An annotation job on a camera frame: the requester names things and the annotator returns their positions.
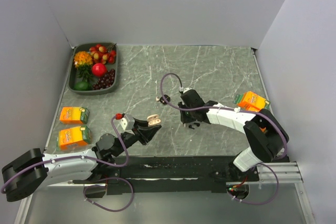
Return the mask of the beige earbud charging case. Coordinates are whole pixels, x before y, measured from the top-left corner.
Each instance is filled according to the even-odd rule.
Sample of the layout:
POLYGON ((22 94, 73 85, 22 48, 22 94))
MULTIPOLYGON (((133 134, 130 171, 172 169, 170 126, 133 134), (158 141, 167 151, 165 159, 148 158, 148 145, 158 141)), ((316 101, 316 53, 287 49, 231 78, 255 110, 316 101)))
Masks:
POLYGON ((152 114, 147 117, 148 126, 155 126, 161 123, 161 119, 158 114, 152 114))

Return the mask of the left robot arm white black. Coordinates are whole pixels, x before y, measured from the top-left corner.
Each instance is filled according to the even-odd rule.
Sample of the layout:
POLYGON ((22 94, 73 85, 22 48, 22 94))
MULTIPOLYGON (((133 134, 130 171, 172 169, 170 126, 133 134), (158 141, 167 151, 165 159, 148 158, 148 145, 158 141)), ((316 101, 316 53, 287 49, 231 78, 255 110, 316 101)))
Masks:
POLYGON ((98 183, 109 168, 126 166, 128 148, 139 142, 147 145, 162 127, 157 115, 145 121, 117 114, 123 133, 102 135, 91 149, 68 154, 44 154, 33 148, 2 168, 1 193, 8 202, 22 200, 37 189, 69 180, 98 183))

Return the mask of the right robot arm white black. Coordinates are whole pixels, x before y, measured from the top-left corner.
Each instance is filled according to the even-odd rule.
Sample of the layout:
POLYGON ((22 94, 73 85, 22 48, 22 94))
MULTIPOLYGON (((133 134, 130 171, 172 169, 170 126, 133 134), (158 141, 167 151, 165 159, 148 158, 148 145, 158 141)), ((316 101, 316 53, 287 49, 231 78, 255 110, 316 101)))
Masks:
POLYGON ((267 109, 258 112, 229 108, 215 101, 204 102, 194 89, 181 94, 178 107, 183 124, 221 125, 245 134, 249 146, 228 164, 228 175, 243 180, 259 163, 270 163, 287 148, 288 134, 267 109))

